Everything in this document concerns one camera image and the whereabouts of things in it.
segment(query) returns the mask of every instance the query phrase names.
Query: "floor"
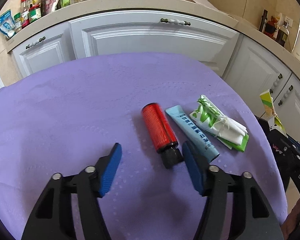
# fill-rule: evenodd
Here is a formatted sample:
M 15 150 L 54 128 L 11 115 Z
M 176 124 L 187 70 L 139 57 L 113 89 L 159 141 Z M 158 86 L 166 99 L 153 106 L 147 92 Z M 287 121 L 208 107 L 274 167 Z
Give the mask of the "floor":
M 294 205 L 296 204 L 297 200 L 300 198 L 300 194 L 296 188 L 296 185 L 294 185 L 291 179 L 286 192 L 286 197 L 288 201 L 288 214 L 289 214 L 293 209 Z

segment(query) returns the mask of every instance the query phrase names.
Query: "cabinet door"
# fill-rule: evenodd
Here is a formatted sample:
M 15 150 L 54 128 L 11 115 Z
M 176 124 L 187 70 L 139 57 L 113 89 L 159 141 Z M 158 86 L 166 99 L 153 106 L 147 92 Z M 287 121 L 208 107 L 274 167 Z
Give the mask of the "cabinet door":
M 23 77 L 74 60 L 68 22 L 38 33 L 15 47 L 12 52 Z
M 293 89 L 285 99 L 284 94 L 289 88 Z M 300 81 L 295 75 L 289 78 L 286 86 L 274 101 L 274 108 L 286 132 L 292 138 L 300 142 Z
M 265 112 L 260 94 L 274 85 L 277 98 L 291 76 L 291 71 L 271 52 L 248 37 L 242 39 L 237 55 L 229 65 L 225 82 L 243 99 L 258 117 Z
M 161 18 L 190 22 L 175 25 Z M 89 15 L 69 22 L 77 58 L 124 52 L 179 53 L 222 76 L 239 33 L 188 15 L 128 10 Z

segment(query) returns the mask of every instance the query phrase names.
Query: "red bottle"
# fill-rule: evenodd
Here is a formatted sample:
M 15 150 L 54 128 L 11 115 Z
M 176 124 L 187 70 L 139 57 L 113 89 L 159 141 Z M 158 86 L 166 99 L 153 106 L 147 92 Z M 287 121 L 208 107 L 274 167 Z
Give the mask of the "red bottle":
M 177 149 L 178 141 L 157 103 L 151 103 L 142 108 L 152 143 L 157 153 L 160 154 L 163 165 L 170 169 L 183 161 L 180 150 Z

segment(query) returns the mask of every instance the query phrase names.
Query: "wall socket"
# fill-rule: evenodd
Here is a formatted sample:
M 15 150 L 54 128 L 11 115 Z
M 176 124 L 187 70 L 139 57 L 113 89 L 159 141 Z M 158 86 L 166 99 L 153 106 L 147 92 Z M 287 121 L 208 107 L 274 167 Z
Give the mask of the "wall socket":
M 293 20 L 289 18 L 288 16 L 285 17 L 284 19 L 285 22 L 288 23 L 288 26 L 292 28 Z

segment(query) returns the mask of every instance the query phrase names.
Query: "cabinet handle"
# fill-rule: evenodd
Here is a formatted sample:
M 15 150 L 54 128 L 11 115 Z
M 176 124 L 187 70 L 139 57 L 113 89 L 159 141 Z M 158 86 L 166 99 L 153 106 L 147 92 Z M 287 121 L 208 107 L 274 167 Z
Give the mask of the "cabinet handle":
M 46 39 L 46 37 L 43 36 L 43 37 L 40 38 L 38 41 L 35 41 L 35 42 L 33 42 L 33 43 L 27 45 L 27 46 L 26 46 L 26 49 L 29 49 L 29 48 L 31 48 L 31 47 L 33 47 L 33 46 L 39 44 L 40 42 L 44 41 L 45 39 Z
M 269 92 L 270 94 L 273 93 L 273 90 L 279 85 L 280 80 L 283 78 L 282 74 L 280 73 L 280 75 L 277 77 L 277 79 L 273 82 L 272 87 L 270 88 Z
M 288 96 L 290 95 L 291 91 L 293 90 L 293 86 L 291 85 L 289 87 L 289 89 L 287 90 L 287 92 L 285 92 L 283 94 L 283 98 L 281 98 L 281 100 L 279 101 L 278 106 L 281 106 L 283 104 L 283 102 L 288 98 Z
M 160 19 L 160 22 L 162 22 L 162 23 L 172 23 L 172 24 L 175 24 L 175 25 L 178 25 L 178 24 L 180 24 L 180 25 L 191 25 L 191 23 L 190 22 L 185 22 L 185 21 L 180 21 L 180 20 L 178 20 L 178 19 L 163 19 L 163 18 L 161 18 Z

